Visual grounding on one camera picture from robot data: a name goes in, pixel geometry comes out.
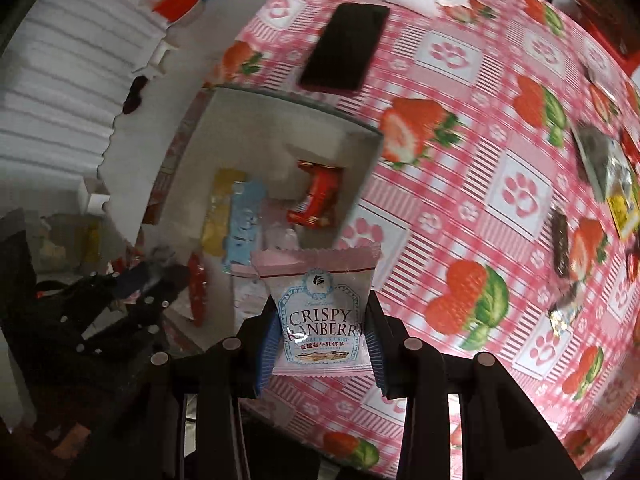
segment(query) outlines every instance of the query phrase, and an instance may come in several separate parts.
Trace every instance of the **smartphone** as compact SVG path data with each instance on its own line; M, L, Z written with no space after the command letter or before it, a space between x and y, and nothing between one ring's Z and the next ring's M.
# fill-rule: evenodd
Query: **smartphone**
M299 85L329 94L360 91L388 16L385 6L340 4L309 56Z

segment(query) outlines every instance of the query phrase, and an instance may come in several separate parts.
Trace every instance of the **pink checkered tablecloth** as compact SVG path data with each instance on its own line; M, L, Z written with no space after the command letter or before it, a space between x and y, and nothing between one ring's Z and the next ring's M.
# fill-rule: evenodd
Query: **pink checkered tablecloth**
M589 121L612 136L624 124L638 140L635 92L583 29L542 0L471 0L472 11L453 9L433 19L391 5L359 94L303 91L296 81L305 60L342 2L386 4L269 0L207 76L209 83L232 80L301 94L380 127L383 159L340 245L381 241L373 287L386 313L442 352L492 352L582 466L638 394L640 354L632 332L640 287L626 281L625 247L608 208L578 179L568 120ZM618 107L590 88L585 62L599 67ZM195 114L204 109L205 92L197 99ZM177 142L188 142L190 131ZM155 191L162 195L166 186L161 179ZM581 262L578 278L586 286L582 313L560 337L546 314L553 301L552 204L567 214L572 261ZM609 244L601 246L606 259L598 263L603 235ZM490 322L476 316L456 326L438 308L438 298L454 292L447 269L458 260L466 262L461 269L506 289L508 302ZM476 300L477 294L460 308ZM601 366L587 373L600 354ZM384 399L372 376L274 377L249 405L319 449L366 440L378 453L366 464L370 470L396 474L405 402ZM460 478L453 398L450 414L452 478Z

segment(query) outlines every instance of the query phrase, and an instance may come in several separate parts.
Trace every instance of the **pink snack wrapper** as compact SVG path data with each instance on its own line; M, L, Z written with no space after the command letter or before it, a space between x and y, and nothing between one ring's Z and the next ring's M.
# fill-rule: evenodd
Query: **pink snack wrapper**
M283 348L274 374L371 372L364 319L380 245L252 253L280 316Z

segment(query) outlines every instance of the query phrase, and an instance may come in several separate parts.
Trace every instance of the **red candy wrapper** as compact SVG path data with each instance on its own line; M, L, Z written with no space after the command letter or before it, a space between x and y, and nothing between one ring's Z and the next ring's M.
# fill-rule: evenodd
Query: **red candy wrapper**
M196 253L191 253L187 267L189 267L190 273L189 301L191 303L193 323L196 326L202 326L207 300L207 273L200 262L200 257Z
M638 253L632 251L626 254L626 280L633 283L638 277Z
M309 228L334 224L334 206L342 179L342 168L299 160L298 167L311 175L306 198L287 211L287 221Z
M620 146L636 174L640 170L640 151L626 128L620 130Z

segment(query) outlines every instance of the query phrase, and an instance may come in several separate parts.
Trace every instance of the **white corrugated wall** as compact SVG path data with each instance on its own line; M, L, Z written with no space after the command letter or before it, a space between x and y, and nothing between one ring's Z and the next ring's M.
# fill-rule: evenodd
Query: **white corrugated wall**
M0 180L77 189L165 35L140 0L38 0L0 59Z

